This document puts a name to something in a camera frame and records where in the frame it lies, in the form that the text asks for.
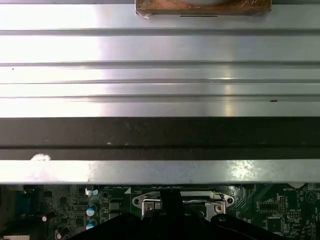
blue capacitor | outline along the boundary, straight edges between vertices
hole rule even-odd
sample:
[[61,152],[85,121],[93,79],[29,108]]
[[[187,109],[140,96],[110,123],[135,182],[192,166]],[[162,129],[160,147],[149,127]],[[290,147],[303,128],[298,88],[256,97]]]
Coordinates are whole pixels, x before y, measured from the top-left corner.
[[86,210],[86,215],[89,216],[89,217],[92,217],[93,215],[96,214],[97,209],[98,208],[97,208],[96,205],[94,205],[94,204],[90,205]]
[[97,226],[97,225],[98,225],[97,221],[94,220],[94,219],[92,219],[92,220],[90,220],[90,221],[88,222],[88,224],[86,225],[85,229],[86,229],[86,230],[89,230],[89,229],[94,228],[94,227]]

microchip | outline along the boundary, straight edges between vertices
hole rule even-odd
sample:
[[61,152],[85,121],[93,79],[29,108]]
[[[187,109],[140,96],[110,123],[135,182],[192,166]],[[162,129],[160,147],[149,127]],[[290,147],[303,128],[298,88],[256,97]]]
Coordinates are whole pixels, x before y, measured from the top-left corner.
[[273,233],[281,233],[281,218],[280,217],[270,217],[266,221],[267,229]]
[[67,218],[61,218],[61,223],[62,224],[67,224],[68,223],[68,219]]
[[60,203],[61,205],[67,204],[67,198],[66,198],[65,196],[60,197],[60,198],[59,198],[59,203]]
[[109,203],[109,211],[118,211],[120,210],[120,203],[119,202],[110,202]]
[[116,217],[120,216],[120,212],[110,212],[109,213],[109,220],[114,219]]
[[276,201],[259,202],[260,213],[277,213],[279,212],[279,204]]
[[83,226],[84,223],[85,223],[85,221],[84,221],[84,219],[82,217],[77,217],[75,219],[75,225],[77,225],[77,226]]
[[52,198],[52,191],[44,191],[43,197],[45,198]]

metal rail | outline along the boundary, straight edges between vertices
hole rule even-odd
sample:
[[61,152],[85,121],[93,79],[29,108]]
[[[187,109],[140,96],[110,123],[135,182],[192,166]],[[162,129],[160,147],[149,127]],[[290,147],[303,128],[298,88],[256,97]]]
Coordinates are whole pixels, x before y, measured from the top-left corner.
[[3,4],[0,117],[318,117],[319,11],[144,19],[133,4]]
[[6,184],[318,183],[318,159],[225,161],[0,161]]

metal ridge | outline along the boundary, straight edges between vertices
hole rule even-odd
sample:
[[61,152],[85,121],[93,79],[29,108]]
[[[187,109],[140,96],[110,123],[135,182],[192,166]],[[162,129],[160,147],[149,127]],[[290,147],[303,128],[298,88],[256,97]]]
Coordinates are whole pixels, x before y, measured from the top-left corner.
[[2,4],[0,117],[319,117],[319,11]]

screw hole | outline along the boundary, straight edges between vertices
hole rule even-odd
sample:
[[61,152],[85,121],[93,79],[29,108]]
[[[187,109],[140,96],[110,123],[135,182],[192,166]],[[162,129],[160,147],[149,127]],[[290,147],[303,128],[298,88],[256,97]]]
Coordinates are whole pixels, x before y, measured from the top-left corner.
[[234,200],[231,197],[228,198],[226,201],[227,201],[228,204],[232,204],[234,202]]

